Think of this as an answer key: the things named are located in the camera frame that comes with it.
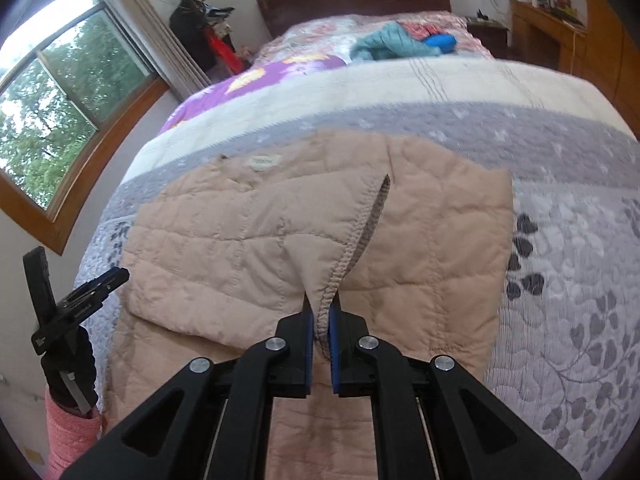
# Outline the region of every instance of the blue cloth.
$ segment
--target blue cloth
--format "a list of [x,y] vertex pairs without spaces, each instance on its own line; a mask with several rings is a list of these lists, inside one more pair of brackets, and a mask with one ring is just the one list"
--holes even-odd
[[399,57],[439,56],[442,51],[414,40],[404,27],[391,22],[385,27],[360,38],[351,48],[352,60],[378,61]]
[[434,34],[424,38],[422,42],[427,46],[439,48],[443,54],[450,54],[456,49],[458,40],[451,34]]

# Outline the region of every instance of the curtain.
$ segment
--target curtain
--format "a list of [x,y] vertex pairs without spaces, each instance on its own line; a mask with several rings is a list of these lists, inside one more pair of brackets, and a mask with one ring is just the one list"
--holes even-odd
[[103,1],[180,99],[210,85],[148,0]]

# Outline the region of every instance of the teal blanket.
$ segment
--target teal blanket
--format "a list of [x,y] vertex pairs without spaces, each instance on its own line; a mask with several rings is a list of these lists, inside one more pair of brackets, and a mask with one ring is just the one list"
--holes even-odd
[[414,40],[404,27],[391,22],[376,32],[361,38],[351,48],[351,60],[395,59],[398,57],[425,57],[442,54],[438,47],[427,46]]

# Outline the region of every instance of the person's arm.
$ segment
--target person's arm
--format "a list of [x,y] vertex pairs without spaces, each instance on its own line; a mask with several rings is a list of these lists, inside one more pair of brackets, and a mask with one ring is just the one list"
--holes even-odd
[[[49,435],[47,480],[58,480],[64,470],[95,443],[102,423],[95,407],[98,401],[94,389],[95,359],[87,331],[78,328],[75,353],[71,353],[66,343],[55,343],[40,364],[48,384],[45,394]],[[76,385],[92,408],[89,413],[80,412],[60,377],[61,371],[74,373]]]

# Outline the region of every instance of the sky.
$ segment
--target sky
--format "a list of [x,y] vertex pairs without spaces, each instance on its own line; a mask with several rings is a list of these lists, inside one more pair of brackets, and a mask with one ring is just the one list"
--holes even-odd
[[0,67],[11,69],[42,40],[95,5],[94,0],[55,0],[31,16],[0,48]]

